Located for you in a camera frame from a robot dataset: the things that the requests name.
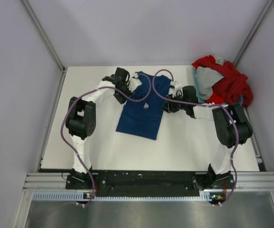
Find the blue t shirt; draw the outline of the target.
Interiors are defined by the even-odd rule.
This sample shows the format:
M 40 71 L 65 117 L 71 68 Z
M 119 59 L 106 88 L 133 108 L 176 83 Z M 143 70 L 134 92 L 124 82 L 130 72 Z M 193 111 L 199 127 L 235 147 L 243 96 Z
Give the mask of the blue t shirt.
M 156 140 L 163 115 L 162 107 L 165 104 L 165 100 L 160 96 L 168 95 L 171 79 L 164 75 L 154 77 L 144 72 L 137 74 L 142 85 L 134 91 L 131 98 L 134 100 L 145 98 L 145 100 L 126 101 L 116 132 Z

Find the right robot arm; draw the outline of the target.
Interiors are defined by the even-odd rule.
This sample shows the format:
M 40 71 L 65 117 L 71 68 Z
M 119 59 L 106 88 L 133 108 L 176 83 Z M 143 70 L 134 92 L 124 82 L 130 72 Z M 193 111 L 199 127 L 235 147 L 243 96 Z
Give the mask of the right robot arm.
M 235 151 L 238 145 L 246 143 L 253 135 L 252 127 L 240 104 L 201 104 L 194 86 L 177 86 L 172 83 L 162 110 L 167 113 L 183 110 L 193 119 L 214 123 L 219 146 L 206 174 L 194 181 L 196 188 L 218 188 L 229 181 L 236 181 L 236 176 L 231 175 L 231 171 L 235 170 Z

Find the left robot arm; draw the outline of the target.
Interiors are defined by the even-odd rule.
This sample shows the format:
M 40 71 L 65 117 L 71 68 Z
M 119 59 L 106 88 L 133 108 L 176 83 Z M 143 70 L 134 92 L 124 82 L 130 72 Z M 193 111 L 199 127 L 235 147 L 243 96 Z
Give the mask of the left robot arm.
M 92 163 L 87 138 L 96 128 L 96 108 L 112 96 L 124 104 L 140 85 L 138 75 L 131 77 L 128 71 L 118 67 L 114 74 L 104 77 L 94 90 L 80 98 L 70 99 L 66 119 L 61 126 L 68 129 L 74 149 L 74 164 L 67 177 L 66 189 L 84 190 L 95 186 L 90 172 Z

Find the light blue laundry basket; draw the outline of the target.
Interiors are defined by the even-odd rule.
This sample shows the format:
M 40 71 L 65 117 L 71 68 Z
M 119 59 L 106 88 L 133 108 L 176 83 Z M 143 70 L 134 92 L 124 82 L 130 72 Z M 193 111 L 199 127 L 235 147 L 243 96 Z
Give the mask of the light blue laundry basket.
M 197 82 L 197 77 L 196 77 L 196 68 L 193 66 L 192 70 L 193 70 L 193 79 L 194 79 L 194 84 L 195 84 L 195 89 L 196 89 L 196 96 L 197 96 L 198 101 L 200 103 L 204 103 L 204 100 L 201 99 L 200 93 L 199 93 L 199 87 L 198 87 L 198 82 Z M 237 100 L 237 103 L 239 103 L 242 106 L 243 102 L 244 102 L 244 98 L 243 98 L 242 95 L 240 95 L 238 100 Z

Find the grey t shirt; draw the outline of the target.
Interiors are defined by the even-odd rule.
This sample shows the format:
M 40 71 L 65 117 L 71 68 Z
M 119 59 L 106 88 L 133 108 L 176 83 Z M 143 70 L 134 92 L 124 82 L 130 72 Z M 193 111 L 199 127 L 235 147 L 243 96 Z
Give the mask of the grey t shirt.
M 216 55 L 209 55 L 198 59 L 195 64 L 196 80 L 199 89 L 199 95 L 202 100 L 208 100 L 213 95 L 213 86 L 219 82 L 224 76 L 209 67 L 200 66 L 198 62 L 213 62 L 218 65 L 224 64 L 224 59 Z

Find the red t shirt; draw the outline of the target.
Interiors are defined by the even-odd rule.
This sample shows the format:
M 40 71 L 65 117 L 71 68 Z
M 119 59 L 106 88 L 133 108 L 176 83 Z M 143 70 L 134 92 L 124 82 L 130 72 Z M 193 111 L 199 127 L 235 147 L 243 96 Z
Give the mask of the red t shirt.
M 245 74 L 240 73 L 232 62 L 224 60 L 223 65 L 218 65 L 213 62 L 198 62 L 202 67 L 209 67 L 217 72 L 221 73 L 224 78 L 221 79 L 213 86 L 213 95 L 205 100 L 206 103 L 237 103 L 240 95 L 243 96 L 243 106 L 248 107 L 253 101 L 253 93 L 247 80 L 248 77 Z

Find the left aluminium corner post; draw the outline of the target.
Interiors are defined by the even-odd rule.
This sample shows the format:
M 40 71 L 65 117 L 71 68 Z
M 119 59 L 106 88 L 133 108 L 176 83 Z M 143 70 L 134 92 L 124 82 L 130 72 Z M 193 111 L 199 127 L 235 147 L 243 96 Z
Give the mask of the left aluminium corner post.
M 64 72 L 66 68 L 62 64 L 58 54 L 56 53 L 50 39 L 48 38 L 44 28 L 42 27 L 42 25 L 41 25 L 37 15 L 36 15 L 36 13 L 34 12 L 30 2 L 28 0 L 20 0 L 20 3 L 22 4 L 22 6 L 23 6 L 26 14 L 28 15 L 28 17 L 31 19 L 31 22 L 34 25 L 34 28 L 35 28 L 36 32 L 38 33 L 40 39 L 44 43 L 44 46 L 45 46 L 46 50 L 48 51 L 51 58 L 53 59 L 53 61 L 57 65 L 58 69 L 61 72 Z

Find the aluminium corner post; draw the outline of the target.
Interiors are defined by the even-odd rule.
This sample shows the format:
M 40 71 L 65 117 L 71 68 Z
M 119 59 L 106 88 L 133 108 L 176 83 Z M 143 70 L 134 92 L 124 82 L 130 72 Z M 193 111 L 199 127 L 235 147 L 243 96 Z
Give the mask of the aluminium corner post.
M 42 27 L 42 25 L 41 25 L 37 15 L 36 15 L 36 13 L 34 12 L 30 2 L 28 0 L 20 0 L 20 3 L 22 4 L 22 6 L 23 6 L 26 14 L 28 15 L 28 17 L 31 19 L 31 22 L 34 25 L 34 28 L 35 28 L 36 32 L 38 33 L 40 39 L 44 43 L 44 46 L 45 46 L 46 50 L 48 51 L 51 58 L 53 59 L 53 61 L 57 65 L 58 69 L 61 72 L 64 72 L 66 68 L 62 64 L 58 54 L 56 53 L 50 39 L 48 38 L 44 28 Z
M 259 16 L 257 17 L 255 23 L 253 24 L 250 32 L 248 33 L 246 39 L 244 40 L 241 48 L 239 49 L 239 51 L 233 61 L 233 64 L 235 67 L 238 66 L 238 64 L 240 63 L 240 61 L 243 58 L 245 52 L 247 51 L 249 45 L 251 44 L 252 40 L 256 36 L 261 25 L 264 23 L 266 17 L 269 15 L 273 6 L 274 6 L 274 0 L 267 0 L 265 2 L 263 9 L 261 10 Z

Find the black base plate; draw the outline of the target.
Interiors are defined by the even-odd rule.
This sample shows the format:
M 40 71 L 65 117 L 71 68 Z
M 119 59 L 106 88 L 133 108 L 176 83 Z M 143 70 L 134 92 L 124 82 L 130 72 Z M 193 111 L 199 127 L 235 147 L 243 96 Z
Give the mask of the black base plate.
M 194 181 L 206 172 L 92 170 L 91 174 L 95 186 L 84 190 L 94 191 L 96 196 L 172 197 L 198 196 L 201 190 Z M 233 185 L 234 181 L 229 181 L 225 186 L 206 189 L 225 190 Z

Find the right aluminium corner post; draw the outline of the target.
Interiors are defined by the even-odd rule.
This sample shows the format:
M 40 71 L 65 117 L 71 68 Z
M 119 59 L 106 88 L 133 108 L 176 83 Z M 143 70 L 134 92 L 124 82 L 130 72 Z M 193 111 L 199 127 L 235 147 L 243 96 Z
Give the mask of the right aluminium corner post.
M 274 6 L 274 0 L 267 0 L 265 2 L 263 9 L 261 10 L 259 16 L 257 17 L 255 23 L 253 24 L 250 32 L 248 33 L 246 39 L 244 40 L 241 48 L 239 49 L 239 51 L 233 61 L 233 64 L 235 67 L 238 66 L 238 64 L 240 63 L 240 61 L 243 58 L 245 52 L 247 51 L 249 45 L 251 44 L 252 40 L 256 36 L 261 25 L 264 23 L 266 17 L 269 15 L 273 6 Z

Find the aluminium frame rail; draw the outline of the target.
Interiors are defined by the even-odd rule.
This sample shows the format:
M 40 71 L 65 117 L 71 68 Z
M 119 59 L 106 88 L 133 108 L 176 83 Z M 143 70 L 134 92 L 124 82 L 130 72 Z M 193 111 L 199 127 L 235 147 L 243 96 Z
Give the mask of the aluminium frame rail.
M 60 173 L 29 173 L 24 191 L 61 191 L 66 181 Z M 274 191 L 274 172 L 238 172 L 235 191 Z

